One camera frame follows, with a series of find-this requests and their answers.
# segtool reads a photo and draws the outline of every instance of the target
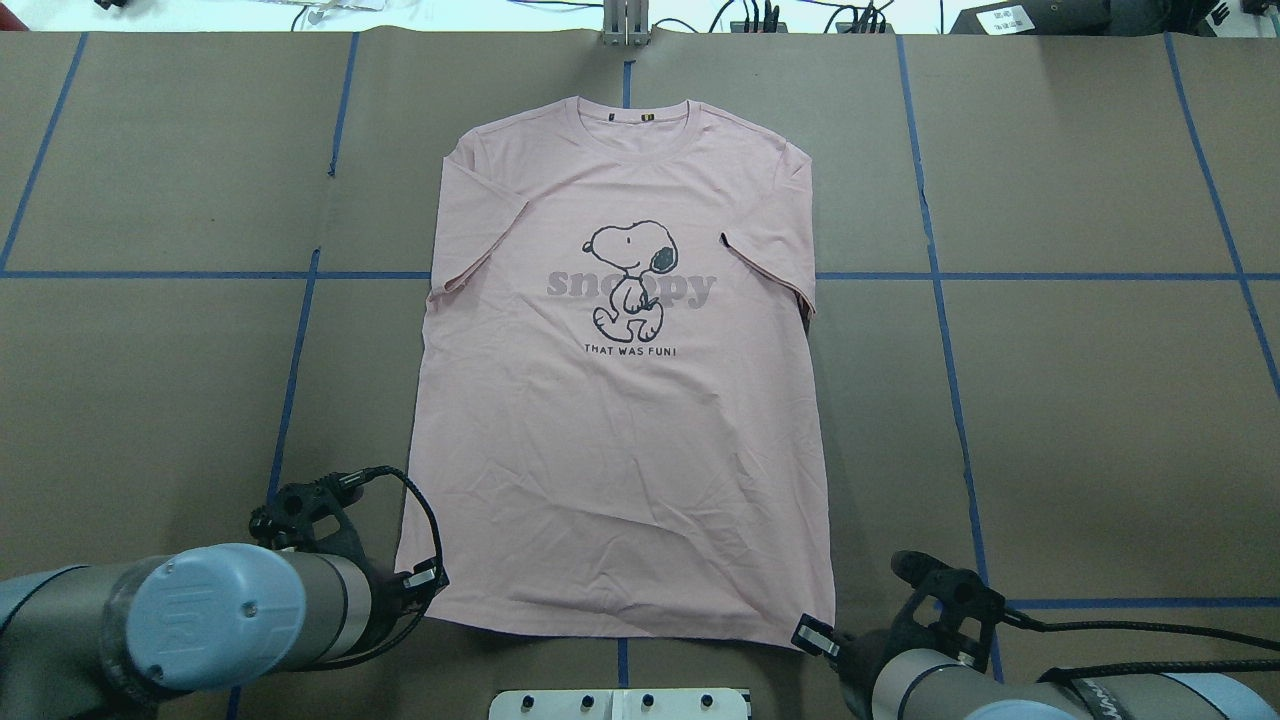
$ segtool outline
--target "snoopy graphic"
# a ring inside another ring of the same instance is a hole
[[[622,270],[622,279],[609,292],[609,306],[596,307],[591,315],[600,333],[617,342],[649,342],[658,337],[662,302],[649,295],[644,275],[664,275],[676,268],[676,241],[671,232],[655,220],[605,225],[582,245],[582,252]]]

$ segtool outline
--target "sticker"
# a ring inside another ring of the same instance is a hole
[[[1036,29],[1030,15],[1027,14],[1027,10],[1021,5],[987,10],[986,13],[978,13],[975,17],[982,23],[982,29],[987,31],[987,35],[1012,35],[1015,32]]]

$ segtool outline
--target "metal bracket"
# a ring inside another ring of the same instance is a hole
[[[749,697],[730,688],[507,691],[489,720],[750,720]]]
[[[604,44],[649,45],[649,0],[604,0]]]

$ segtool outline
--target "black device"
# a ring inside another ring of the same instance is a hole
[[[1106,35],[1111,0],[1015,0],[960,12],[951,35]]]

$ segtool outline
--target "neckline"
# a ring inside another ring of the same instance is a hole
[[[586,129],[584,117],[607,120],[611,114],[625,115],[635,119],[639,119],[641,115],[653,115],[653,120],[672,120],[684,118],[685,126],[681,128],[680,135],[671,142],[660,145],[653,150],[636,152],[607,145]],[[599,102],[591,102],[581,96],[573,96],[564,100],[564,119],[572,133],[584,145],[588,145],[593,150],[621,163],[653,163],[676,155],[698,136],[700,117],[701,102],[698,102],[696,100],[685,100],[666,108],[611,108],[608,105],[600,105]]]

